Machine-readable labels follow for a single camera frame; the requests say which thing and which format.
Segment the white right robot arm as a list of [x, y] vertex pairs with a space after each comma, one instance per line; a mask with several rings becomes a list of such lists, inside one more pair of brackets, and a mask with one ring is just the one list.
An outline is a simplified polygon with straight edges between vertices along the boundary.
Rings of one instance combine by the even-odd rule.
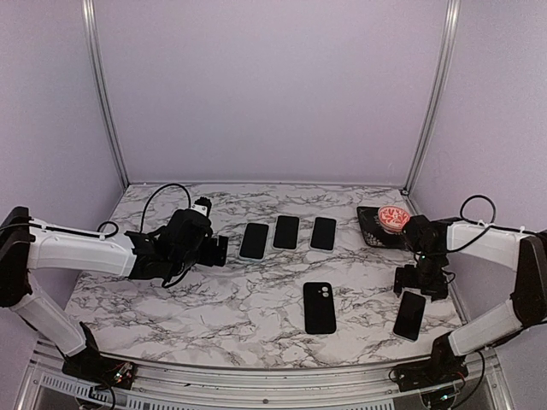
[[[432, 301], [443, 300], [448, 295], [446, 269], [454, 256], [464, 270], [458, 282], [461, 290], [468, 297], [485, 296], [480, 304], [484, 313], [433, 342], [423, 366], [429, 381], [444, 381], [468, 354], [545, 322], [545, 232], [418, 215], [403, 227], [402, 234], [415, 262], [396, 270], [396, 294], [413, 289]], [[489, 290], [494, 296], [486, 296]]]

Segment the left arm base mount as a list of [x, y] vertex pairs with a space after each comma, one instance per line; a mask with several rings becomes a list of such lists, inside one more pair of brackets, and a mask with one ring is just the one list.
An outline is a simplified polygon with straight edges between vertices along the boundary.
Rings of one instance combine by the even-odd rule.
[[103, 386], [129, 390], [132, 387], [137, 366], [127, 360], [104, 356], [97, 346], [90, 328], [79, 323], [85, 335], [85, 348], [73, 355], [62, 353], [62, 372], [69, 376], [95, 382]]

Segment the black smartphone green edge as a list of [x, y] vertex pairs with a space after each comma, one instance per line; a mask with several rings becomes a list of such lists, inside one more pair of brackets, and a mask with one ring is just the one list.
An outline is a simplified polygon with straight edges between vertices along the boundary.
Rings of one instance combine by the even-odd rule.
[[410, 342], [416, 342], [419, 338], [425, 308], [424, 296], [404, 291], [393, 326], [393, 334]]

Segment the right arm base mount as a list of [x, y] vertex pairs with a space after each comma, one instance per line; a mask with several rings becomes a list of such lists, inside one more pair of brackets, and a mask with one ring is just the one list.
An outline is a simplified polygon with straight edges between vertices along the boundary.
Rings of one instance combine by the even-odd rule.
[[388, 375], [401, 392], [464, 380], [467, 376], [465, 357], [454, 354], [448, 335], [434, 340], [428, 359], [394, 366]]

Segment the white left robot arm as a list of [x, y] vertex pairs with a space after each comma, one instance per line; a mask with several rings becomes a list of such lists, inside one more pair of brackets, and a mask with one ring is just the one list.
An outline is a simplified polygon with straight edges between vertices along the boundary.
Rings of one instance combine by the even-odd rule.
[[52, 225], [15, 207], [1, 223], [1, 305], [17, 314], [74, 357], [76, 368], [90, 380], [108, 372], [108, 362], [84, 325], [35, 278], [36, 272], [93, 272], [129, 280], [159, 279], [177, 284], [195, 266], [222, 267], [228, 238], [213, 233], [209, 211], [202, 205], [174, 212], [166, 225], [151, 232], [105, 233]]

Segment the black phone case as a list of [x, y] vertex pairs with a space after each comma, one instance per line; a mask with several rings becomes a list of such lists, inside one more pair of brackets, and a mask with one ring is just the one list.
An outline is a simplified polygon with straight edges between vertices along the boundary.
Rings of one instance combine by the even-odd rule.
[[305, 331], [310, 335], [330, 335], [337, 330], [332, 286], [327, 282], [303, 285]]

